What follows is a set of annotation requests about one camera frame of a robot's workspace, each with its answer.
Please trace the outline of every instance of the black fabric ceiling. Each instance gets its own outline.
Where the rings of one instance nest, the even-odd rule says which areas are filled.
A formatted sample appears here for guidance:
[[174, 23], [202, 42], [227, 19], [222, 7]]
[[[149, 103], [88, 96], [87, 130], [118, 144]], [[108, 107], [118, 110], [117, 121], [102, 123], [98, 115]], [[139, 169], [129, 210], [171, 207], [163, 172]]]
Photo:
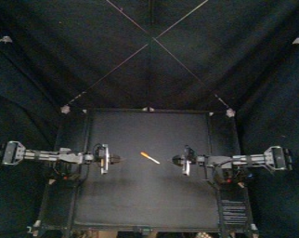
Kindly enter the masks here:
[[3, 35], [56, 106], [237, 110], [293, 48], [299, 0], [0, 1]]

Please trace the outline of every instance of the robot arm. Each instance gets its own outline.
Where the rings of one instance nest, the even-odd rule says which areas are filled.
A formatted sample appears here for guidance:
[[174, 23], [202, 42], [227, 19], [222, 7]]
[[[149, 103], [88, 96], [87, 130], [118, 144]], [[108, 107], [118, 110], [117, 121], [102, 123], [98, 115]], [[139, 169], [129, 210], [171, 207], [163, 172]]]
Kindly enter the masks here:
[[88, 165], [91, 162], [100, 163], [100, 174], [107, 173], [108, 164], [119, 162], [108, 154], [108, 146], [96, 144], [94, 153], [72, 152], [67, 148], [60, 148], [58, 152], [32, 151], [26, 149], [18, 141], [8, 141], [0, 151], [0, 165], [18, 165], [23, 160], [40, 162], [64, 162], [76, 165]]
[[189, 176], [190, 165], [197, 164], [213, 169], [211, 179], [222, 184], [241, 182], [249, 176], [247, 168], [263, 167], [270, 173], [274, 171], [291, 170], [289, 150], [279, 146], [271, 146], [262, 154], [227, 156], [197, 155], [185, 145], [183, 155], [174, 156], [174, 165], [182, 167], [183, 175]]

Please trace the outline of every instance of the black curtain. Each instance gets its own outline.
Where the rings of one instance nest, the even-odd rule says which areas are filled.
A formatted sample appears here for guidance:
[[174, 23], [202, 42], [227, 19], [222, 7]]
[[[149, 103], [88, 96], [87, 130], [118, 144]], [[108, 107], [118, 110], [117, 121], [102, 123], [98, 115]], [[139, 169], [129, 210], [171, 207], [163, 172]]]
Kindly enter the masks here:
[[[0, 36], [8, 35], [0, 29]], [[35, 150], [51, 150], [59, 113], [26, 58], [12, 44], [0, 43], [0, 147], [18, 140]], [[38, 215], [42, 167], [20, 163], [0, 167], [0, 237], [26, 237]]]
[[271, 145], [291, 151], [293, 170], [255, 171], [250, 186], [254, 221], [261, 237], [299, 237], [299, 46], [266, 73], [258, 89], [243, 101], [237, 123], [245, 153]]

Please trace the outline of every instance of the metal frame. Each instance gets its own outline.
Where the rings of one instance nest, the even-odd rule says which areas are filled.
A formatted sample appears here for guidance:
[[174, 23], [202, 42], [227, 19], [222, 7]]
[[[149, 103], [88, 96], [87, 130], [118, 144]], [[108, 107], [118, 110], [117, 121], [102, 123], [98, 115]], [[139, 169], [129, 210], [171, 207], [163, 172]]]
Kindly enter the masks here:
[[[95, 109], [92, 110], [92, 112], [142, 112], [141, 110], [117, 110], [117, 109]], [[143, 112], [143, 113], [209, 113], [205, 111], [174, 111], [174, 110], [158, 110], [155, 112]], [[88, 142], [88, 134], [90, 134], [90, 111], [87, 111], [86, 115], [84, 115], [84, 121], [83, 121], [83, 128], [82, 128], [82, 135], [83, 135], [83, 150], [86, 150], [87, 147], [87, 142]], [[209, 152], [211, 153], [211, 144], [213, 144], [213, 140], [211, 140], [211, 119], [209, 114], [205, 115], [205, 122], [207, 124], [207, 143], [209, 143]], [[47, 230], [60, 230], [63, 238], [70, 238], [71, 236], [71, 231], [108, 231], [108, 230], [115, 230], [115, 231], [139, 231], [141, 227], [133, 227], [133, 226], [125, 226], [125, 227], [115, 227], [115, 225], [111, 226], [106, 226], [106, 227], [86, 227], [86, 226], [80, 226], [78, 224], [72, 224], [72, 216], [74, 216], [74, 209], [75, 209], [75, 201], [76, 201], [76, 194], [78, 194], [78, 185], [80, 184], [83, 180], [76, 180], [75, 182], [72, 182], [71, 185], [71, 197], [70, 197], [70, 206], [68, 206], [68, 211], [67, 211], [67, 219], [64, 222], [63, 226], [52, 226], [50, 224], [44, 225], [43, 224], [43, 215], [44, 215], [44, 208], [47, 206], [47, 196], [48, 196], [48, 189], [50, 189], [50, 185], [46, 183], [44, 185], [44, 190], [43, 190], [43, 201], [42, 201], [42, 206], [40, 206], [40, 212], [39, 212], [39, 216], [38, 216], [38, 220], [42, 222], [42, 227], [39, 228], [39, 235], [42, 236], [44, 231]], [[227, 238], [229, 237], [229, 233], [227, 233], [227, 229], [223, 225], [223, 218], [222, 218], [222, 207], [221, 207], [221, 193], [223, 192], [223, 190], [219, 187], [215, 187], [213, 184], [209, 183], [209, 186], [213, 187], [213, 189], [215, 190], [215, 197], [217, 197], [217, 205], [218, 205], [218, 216], [219, 216], [219, 222], [218, 222], [218, 228], [217, 229], [201, 229], [201, 228], [170, 228], [170, 227], [145, 227], [145, 231], [147, 229], [153, 230], [153, 231], [165, 231], [165, 232], [219, 232], [221, 233], [221, 238]], [[247, 195], [247, 190], [246, 188], [242, 189], [242, 199], [243, 199], [243, 203], [246, 205], [246, 217], [247, 217], [247, 227], [239, 227], [238, 231], [242, 231], [247, 237], [249, 235], [251, 235], [251, 231], [250, 231], [250, 224], [253, 223], [253, 218], [251, 218], [251, 210], [250, 210], [250, 202], [249, 202], [249, 195]]]

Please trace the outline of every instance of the metal rod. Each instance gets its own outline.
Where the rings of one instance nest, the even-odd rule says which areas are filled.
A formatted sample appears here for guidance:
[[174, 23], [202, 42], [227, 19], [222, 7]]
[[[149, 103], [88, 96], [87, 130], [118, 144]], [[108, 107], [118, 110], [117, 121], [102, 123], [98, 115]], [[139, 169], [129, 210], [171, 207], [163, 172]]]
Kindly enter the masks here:
[[154, 38], [158, 39], [206, 2], [201, 2]]
[[117, 65], [114, 68], [79, 93], [76, 94], [72, 99], [68, 100], [66, 105], [72, 103], [122, 65], [125, 62], [127, 62], [137, 53], [147, 46], [149, 44], [145, 44], [139, 49], [135, 50], [135, 52]]
[[104, 0], [114, 9], [126, 17], [126, 19], [137, 26], [138, 29], [142, 30], [143, 33], [149, 33], [138, 24], [137, 22], [123, 13], [122, 9], [119, 9], [108, 0]]
[[[202, 82], [201, 78], [187, 69], [187, 67], [183, 65], [183, 63], [175, 58], [175, 56], [171, 54], [171, 52], [165, 48], [165, 46], [162, 45], [162, 43], [159, 43], [159, 41], [153, 38], [154, 42], [159, 45], [159, 47], [165, 50], [165, 52], [169, 54], [169, 56], [171, 58], [174, 58], [174, 60], [182, 65], [182, 67], [186, 69], [186, 71], [190, 73], [190, 75], [198, 80], [199, 84], [205, 87], [206, 89], [206, 85], [205, 83]], [[229, 105], [225, 103], [225, 101], [219, 98], [219, 96], [213, 93], [209, 89], [206, 89], [213, 95], [214, 97], [217, 98], [217, 100], [221, 102], [221, 104], [226, 107], [226, 109], [229, 109]]]

